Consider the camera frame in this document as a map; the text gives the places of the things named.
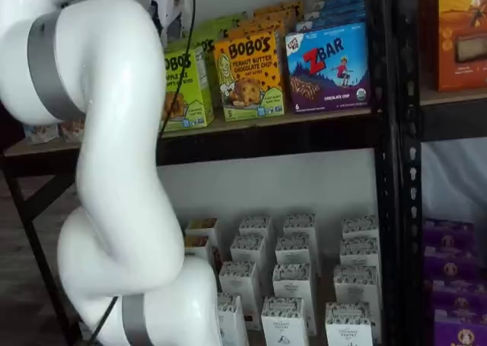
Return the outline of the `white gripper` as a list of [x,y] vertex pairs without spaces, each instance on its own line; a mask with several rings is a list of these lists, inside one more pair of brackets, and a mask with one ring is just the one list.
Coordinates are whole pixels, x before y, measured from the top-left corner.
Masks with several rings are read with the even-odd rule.
[[150,0],[149,14],[157,32],[165,31],[164,43],[172,43],[188,31],[193,0]]

